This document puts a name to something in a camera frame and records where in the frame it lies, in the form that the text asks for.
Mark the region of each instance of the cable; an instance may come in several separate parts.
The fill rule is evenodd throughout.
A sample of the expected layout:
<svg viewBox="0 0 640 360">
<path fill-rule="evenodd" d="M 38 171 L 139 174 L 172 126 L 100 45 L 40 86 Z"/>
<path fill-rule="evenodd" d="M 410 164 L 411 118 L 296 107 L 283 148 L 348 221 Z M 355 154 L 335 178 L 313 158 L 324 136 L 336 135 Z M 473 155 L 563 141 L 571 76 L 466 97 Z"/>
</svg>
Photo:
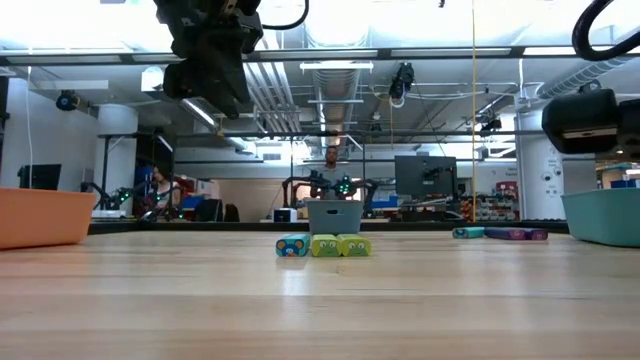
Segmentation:
<svg viewBox="0 0 640 360">
<path fill-rule="evenodd" d="M 476 54 L 476 1 L 471 0 L 471 28 L 472 28 L 472 36 L 473 36 L 473 47 L 471 53 L 471 59 L 473 63 L 473 83 L 472 83 L 472 92 L 473 92 L 473 109 L 471 118 L 473 119 L 473 127 L 471 130 L 471 167 L 472 167 L 472 179 L 473 179 L 473 214 L 471 218 L 473 222 L 476 222 L 476 209 L 477 209 L 477 193 L 476 193 L 476 107 L 478 105 L 478 98 L 476 96 L 476 86 L 477 86 L 477 75 L 478 75 L 478 63 L 477 63 L 477 54 Z"/>
<path fill-rule="evenodd" d="M 391 106 L 393 106 L 396 109 L 400 109 L 401 107 L 404 106 L 404 95 L 402 95 L 402 97 L 400 98 L 400 103 L 399 104 L 394 104 L 393 103 L 393 98 L 389 97 L 389 104 L 391 104 Z"/>
<path fill-rule="evenodd" d="M 391 97 L 389 97 L 389 117 L 391 117 L 391 149 L 393 149 L 393 103 L 391 102 Z"/>
<path fill-rule="evenodd" d="M 262 28 L 265 30 L 291 30 L 295 29 L 298 26 L 302 25 L 305 20 L 307 20 L 307 16 L 309 15 L 309 0 L 304 0 L 304 11 L 302 12 L 302 16 L 294 23 L 287 25 L 262 25 Z"/>
<path fill-rule="evenodd" d="M 600 15 L 607 6 L 611 5 L 612 2 L 613 0 L 593 0 L 576 22 L 571 36 L 571 43 L 573 44 L 573 49 L 576 51 L 576 54 L 581 58 L 588 61 L 610 60 L 640 46 L 640 31 L 607 50 L 596 51 L 591 46 L 591 42 L 589 41 L 591 26 L 598 15 Z"/>
<path fill-rule="evenodd" d="M 427 105 L 424 103 L 424 98 L 422 96 L 422 93 L 420 92 L 420 86 L 416 86 L 416 90 L 418 91 L 418 96 L 420 98 L 420 104 L 422 104 L 422 109 L 424 110 L 424 113 L 428 118 L 429 117 L 429 110 L 427 109 Z M 431 127 L 432 131 L 436 131 L 435 127 L 433 126 L 433 119 L 429 120 L 427 122 L 427 124 Z M 444 151 L 444 148 L 442 147 L 442 144 L 440 143 L 440 139 L 438 139 L 437 136 L 435 138 L 436 138 L 436 142 L 438 143 L 438 146 L 440 147 L 440 151 L 442 151 L 442 155 L 443 156 L 447 156 L 447 153 Z"/>
<path fill-rule="evenodd" d="M 33 141 L 31 140 L 31 109 L 29 106 L 29 84 L 31 83 L 31 66 L 27 67 L 27 138 L 29 139 L 29 189 L 33 189 Z"/>
<path fill-rule="evenodd" d="M 282 192 L 282 186 L 278 187 L 278 192 L 276 192 L 276 196 L 273 197 L 273 201 L 271 201 L 271 205 L 269 206 L 269 212 L 267 213 L 268 217 L 269 215 L 271 215 L 271 211 L 273 210 L 273 205 L 276 203 L 276 200 L 278 199 L 278 195 L 280 195 L 280 193 Z"/>
</svg>

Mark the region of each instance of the teal bin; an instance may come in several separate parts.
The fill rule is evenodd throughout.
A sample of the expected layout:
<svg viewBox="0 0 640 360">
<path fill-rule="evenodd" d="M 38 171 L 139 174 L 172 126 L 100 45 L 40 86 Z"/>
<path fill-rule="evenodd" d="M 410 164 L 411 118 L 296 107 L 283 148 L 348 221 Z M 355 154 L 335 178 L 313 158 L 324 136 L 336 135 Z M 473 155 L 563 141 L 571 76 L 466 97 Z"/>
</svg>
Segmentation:
<svg viewBox="0 0 640 360">
<path fill-rule="evenodd" d="M 308 200 L 311 235 L 359 233 L 363 205 L 354 200 Z"/>
<path fill-rule="evenodd" d="M 640 189 L 605 189 L 564 195 L 569 232 L 576 239 L 640 247 Z"/>
</svg>

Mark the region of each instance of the computer monitor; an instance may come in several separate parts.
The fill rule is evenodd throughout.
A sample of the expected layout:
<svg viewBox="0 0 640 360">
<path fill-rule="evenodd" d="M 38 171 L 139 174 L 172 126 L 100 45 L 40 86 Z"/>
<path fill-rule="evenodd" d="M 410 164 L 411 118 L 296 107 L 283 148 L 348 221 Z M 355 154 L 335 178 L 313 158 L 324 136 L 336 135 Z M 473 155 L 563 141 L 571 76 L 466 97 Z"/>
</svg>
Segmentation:
<svg viewBox="0 0 640 360">
<path fill-rule="evenodd" d="M 427 195 L 457 198 L 455 157 L 396 156 L 396 193 L 422 198 Z"/>
<path fill-rule="evenodd" d="M 60 182 L 61 164 L 34 165 L 31 188 L 38 190 L 58 190 Z M 25 165 L 18 172 L 20 178 L 20 188 L 29 189 L 29 175 L 31 166 Z"/>
</svg>

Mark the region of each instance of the orange bin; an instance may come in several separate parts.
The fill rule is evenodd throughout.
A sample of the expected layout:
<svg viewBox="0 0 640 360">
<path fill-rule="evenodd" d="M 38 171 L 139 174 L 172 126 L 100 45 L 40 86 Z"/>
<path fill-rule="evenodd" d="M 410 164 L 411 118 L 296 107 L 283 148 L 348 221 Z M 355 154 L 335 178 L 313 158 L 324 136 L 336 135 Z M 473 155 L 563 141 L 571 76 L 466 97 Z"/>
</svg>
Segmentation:
<svg viewBox="0 0 640 360">
<path fill-rule="evenodd" d="M 84 240 L 94 194 L 0 188 L 0 250 Z"/>
</svg>

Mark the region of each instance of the man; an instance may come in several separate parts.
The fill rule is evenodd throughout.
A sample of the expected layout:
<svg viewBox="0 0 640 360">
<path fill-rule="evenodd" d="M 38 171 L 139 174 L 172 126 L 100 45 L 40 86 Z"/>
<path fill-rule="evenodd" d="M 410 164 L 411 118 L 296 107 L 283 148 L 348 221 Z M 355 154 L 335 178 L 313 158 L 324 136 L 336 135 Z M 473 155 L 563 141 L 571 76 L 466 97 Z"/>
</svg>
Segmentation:
<svg viewBox="0 0 640 360">
<path fill-rule="evenodd" d="M 345 175 L 344 171 L 338 170 L 338 148 L 336 146 L 329 146 L 327 148 L 325 161 L 326 162 L 324 166 L 317 169 L 318 173 L 322 174 L 322 177 L 325 180 L 329 180 L 331 182 L 331 185 L 335 185 L 336 182 L 340 181 Z M 340 200 L 340 198 L 336 196 L 334 191 L 324 192 L 320 189 L 312 188 L 311 197 L 315 198 L 318 195 L 321 196 L 322 200 Z"/>
</svg>

